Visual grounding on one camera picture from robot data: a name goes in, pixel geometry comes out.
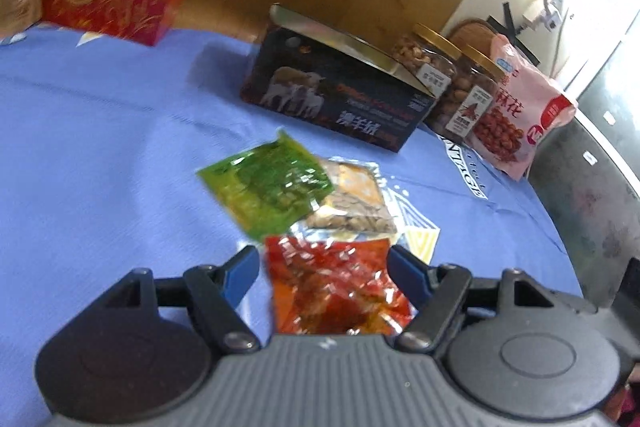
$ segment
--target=wicker basket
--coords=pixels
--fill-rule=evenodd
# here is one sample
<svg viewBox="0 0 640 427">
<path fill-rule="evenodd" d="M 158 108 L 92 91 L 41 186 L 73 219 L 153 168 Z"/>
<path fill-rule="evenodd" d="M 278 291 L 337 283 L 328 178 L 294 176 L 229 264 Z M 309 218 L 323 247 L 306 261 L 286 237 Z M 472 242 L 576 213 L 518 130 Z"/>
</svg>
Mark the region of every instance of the wicker basket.
<svg viewBox="0 0 640 427">
<path fill-rule="evenodd" d="M 469 44 L 482 55 L 490 57 L 495 33 L 491 25 L 482 19 L 466 19 L 449 32 L 447 39 L 459 48 Z"/>
</svg>

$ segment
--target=gold jar lid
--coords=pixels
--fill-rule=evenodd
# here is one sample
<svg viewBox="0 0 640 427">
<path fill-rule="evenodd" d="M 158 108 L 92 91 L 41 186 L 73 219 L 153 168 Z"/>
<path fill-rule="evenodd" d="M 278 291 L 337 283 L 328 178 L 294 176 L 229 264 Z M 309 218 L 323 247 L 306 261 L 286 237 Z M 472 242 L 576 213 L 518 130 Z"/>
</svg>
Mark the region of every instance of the gold jar lid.
<svg viewBox="0 0 640 427">
<path fill-rule="evenodd" d="M 421 39 L 426 40 L 429 44 L 433 44 L 439 50 L 445 52 L 454 60 L 458 60 L 460 58 L 460 55 L 462 55 L 462 52 L 453 44 L 451 44 L 451 42 L 447 41 L 446 38 L 427 28 L 427 26 L 423 24 L 414 25 L 413 32 Z"/>
<path fill-rule="evenodd" d="M 492 61 L 489 57 L 482 55 L 478 50 L 472 48 L 469 44 L 466 44 L 462 48 L 462 53 L 473 60 L 479 66 L 482 66 L 485 70 L 491 73 L 494 80 L 497 82 L 504 76 L 504 71 L 501 70 L 500 66 Z"/>
</svg>

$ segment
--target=red snack packet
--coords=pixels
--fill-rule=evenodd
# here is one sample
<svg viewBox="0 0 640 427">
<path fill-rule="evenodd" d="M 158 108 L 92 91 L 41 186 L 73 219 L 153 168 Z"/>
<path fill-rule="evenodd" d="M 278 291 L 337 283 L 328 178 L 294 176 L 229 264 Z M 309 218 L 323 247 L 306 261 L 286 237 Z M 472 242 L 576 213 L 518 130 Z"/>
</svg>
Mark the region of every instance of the red snack packet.
<svg viewBox="0 0 640 427">
<path fill-rule="evenodd" d="M 493 104 L 466 143 L 517 181 L 531 165 L 538 142 L 553 128 L 569 123 L 578 104 L 527 62 L 504 35 L 492 40 L 491 60 L 504 77 Z"/>
<path fill-rule="evenodd" d="M 358 243 L 268 237 L 278 333 L 399 333 L 411 306 L 386 272 L 386 239 Z"/>
</svg>

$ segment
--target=nuts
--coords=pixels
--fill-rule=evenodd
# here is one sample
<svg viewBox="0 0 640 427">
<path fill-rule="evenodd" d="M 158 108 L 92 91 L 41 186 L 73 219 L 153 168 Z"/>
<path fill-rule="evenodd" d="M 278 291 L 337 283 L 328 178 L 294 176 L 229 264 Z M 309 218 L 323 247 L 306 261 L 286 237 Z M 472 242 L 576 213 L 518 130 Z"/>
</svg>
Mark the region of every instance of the nuts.
<svg viewBox="0 0 640 427">
<path fill-rule="evenodd" d="M 334 211 L 335 214 L 331 216 L 321 214 L 327 211 Z M 386 206 L 367 204 L 340 187 L 323 201 L 318 212 L 306 218 L 306 225 L 312 229 L 396 232 L 393 217 Z"/>
<path fill-rule="evenodd" d="M 333 160 L 320 163 L 335 190 L 324 198 L 318 211 L 306 218 L 309 228 L 396 233 L 394 219 L 370 169 Z"/>
<path fill-rule="evenodd" d="M 461 58 L 458 65 L 458 74 L 428 114 L 426 123 L 434 132 L 461 144 L 489 107 L 498 86 L 468 58 Z M 499 145 L 502 135 L 507 131 L 505 127 L 493 117 L 486 118 L 481 135 L 490 134 L 492 146 L 494 139 L 498 140 Z M 505 143 L 507 138 L 511 140 L 511 135 L 505 137 Z"/>
<path fill-rule="evenodd" d="M 425 64 L 430 64 L 449 78 L 456 73 L 456 68 L 450 60 L 438 54 L 434 46 L 428 45 L 417 36 L 403 36 L 393 47 L 392 57 L 413 74 L 417 74 Z"/>
<path fill-rule="evenodd" d="M 499 107 L 495 106 L 486 113 L 473 132 L 491 154 L 504 162 L 516 161 L 515 153 L 522 146 L 520 140 L 524 131 L 510 122 Z"/>
</svg>

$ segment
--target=pink snack bag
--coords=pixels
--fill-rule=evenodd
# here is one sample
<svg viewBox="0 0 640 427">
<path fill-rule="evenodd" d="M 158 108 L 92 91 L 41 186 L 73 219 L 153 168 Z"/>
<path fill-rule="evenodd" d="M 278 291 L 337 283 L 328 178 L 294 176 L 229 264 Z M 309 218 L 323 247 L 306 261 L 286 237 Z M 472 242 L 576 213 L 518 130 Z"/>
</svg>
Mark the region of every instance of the pink snack bag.
<svg viewBox="0 0 640 427">
<path fill-rule="evenodd" d="M 504 77 L 494 102 L 466 142 L 517 181 L 531 165 L 540 139 L 569 123 L 578 104 L 523 58 L 504 35 L 492 40 L 491 60 L 504 71 Z"/>
</svg>

